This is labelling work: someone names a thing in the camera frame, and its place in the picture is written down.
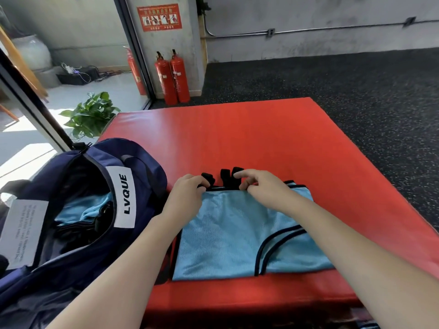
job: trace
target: red mat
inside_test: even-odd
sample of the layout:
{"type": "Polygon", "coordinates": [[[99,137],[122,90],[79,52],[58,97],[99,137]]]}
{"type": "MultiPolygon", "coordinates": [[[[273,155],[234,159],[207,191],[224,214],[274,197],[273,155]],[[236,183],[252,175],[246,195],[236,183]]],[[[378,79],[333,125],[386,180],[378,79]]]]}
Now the red mat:
{"type": "MultiPolygon", "coordinates": [[[[439,278],[439,238],[310,98],[121,113],[102,139],[143,146],[178,177],[240,166],[273,172],[310,189],[316,203],[377,244],[439,278]]],[[[152,323],[190,314],[246,314],[358,304],[335,270],[154,287],[152,323]]]]}

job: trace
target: red fire extinguisher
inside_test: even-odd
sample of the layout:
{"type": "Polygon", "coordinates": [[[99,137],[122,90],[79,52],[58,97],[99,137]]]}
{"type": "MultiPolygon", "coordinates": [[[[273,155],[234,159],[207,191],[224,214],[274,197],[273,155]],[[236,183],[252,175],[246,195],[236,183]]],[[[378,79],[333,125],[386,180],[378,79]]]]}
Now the red fire extinguisher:
{"type": "Polygon", "coordinates": [[[172,60],[170,63],[178,100],[180,103],[187,103],[190,100],[190,95],[187,86],[186,71],[184,70],[184,61],[175,53],[175,49],[172,50],[172,60]]]}
{"type": "Polygon", "coordinates": [[[162,85],[165,103],[167,105],[176,105],[178,100],[172,79],[171,67],[169,66],[169,62],[163,59],[160,52],[157,52],[155,67],[157,69],[158,78],[160,79],[160,84],[162,85]]]}
{"type": "Polygon", "coordinates": [[[143,86],[142,80],[140,79],[140,73],[137,69],[136,63],[133,58],[133,54],[131,53],[131,49],[129,47],[126,47],[126,54],[128,59],[129,67],[131,68],[131,72],[133,73],[134,80],[136,81],[137,89],[139,90],[139,93],[141,96],[147,96],[145,87],[143,86]]]}

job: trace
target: forearm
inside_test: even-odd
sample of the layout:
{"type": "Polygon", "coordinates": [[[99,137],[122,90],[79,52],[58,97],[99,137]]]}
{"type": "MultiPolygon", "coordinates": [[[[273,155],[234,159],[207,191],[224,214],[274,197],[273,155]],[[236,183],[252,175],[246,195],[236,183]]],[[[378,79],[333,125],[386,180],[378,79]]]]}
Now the forearm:
{"type": "Polygon", "coordinates": [[[140,326],[170,243],[181,226],[162,215],[151,219],[134,243],[48,329],[120,329],[140,326]]]}
{"type": "Polygon", "coordinates": [[[284,213],[310,234],[383,329],[439,323],[439,281],[292,192],[284,213]]]}

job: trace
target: metal conduit pipe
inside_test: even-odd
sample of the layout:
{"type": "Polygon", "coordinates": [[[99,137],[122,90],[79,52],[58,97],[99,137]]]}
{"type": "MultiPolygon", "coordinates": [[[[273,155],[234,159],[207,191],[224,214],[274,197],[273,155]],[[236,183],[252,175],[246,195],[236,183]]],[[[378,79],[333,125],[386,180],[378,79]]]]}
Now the metal conduit pipe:
{"type": "Polygon", "coordinates": [[[244,32],[237,34],[226,34],[226,35],[216,35],[209,31],[206,24],[206,14],[203,14],[204,21],[204,29],[209,35],[209,37],[204,37],[205,39],[217,39],[217,38],[235,38],[235,37],[246,37],[246,36],[254,36],[254,35],[267,35],[272,36],[275,34],[282,33],[297,33],[297,32],[310,32],[310,31],[323,31],[323,30],[340,30],[340,29],[354,29],[359,27],[379,27],[379,26],[397,26],[402,25],[403,27],[408,27],[414,24],[423,24],[423,23],[435,23],[439,22],[439,20],[425,20],[425,21],[416,21],[416,17],[409,17],[404,22],[401,23],[387,23],[387,24],[365,24],[365,25],[347,25],[347,26],[335,26],[335,27],[314,27],[310,29],[298,29],[298,30],[287,30],[287,31],[275,31],[275,29],[267,29],[261,31],[252,31],[252,32],[244,32]]]}

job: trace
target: black rubber floor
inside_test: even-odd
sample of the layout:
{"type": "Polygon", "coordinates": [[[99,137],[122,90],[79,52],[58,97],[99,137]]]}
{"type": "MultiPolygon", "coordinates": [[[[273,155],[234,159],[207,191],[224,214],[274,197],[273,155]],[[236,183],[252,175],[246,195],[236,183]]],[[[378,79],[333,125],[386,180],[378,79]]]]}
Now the black rubber floor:
{"type": "Polygon", "coordinates": [[[307,96],[439,230],[439,48],[209,64],[184,106],[307,96]]]}

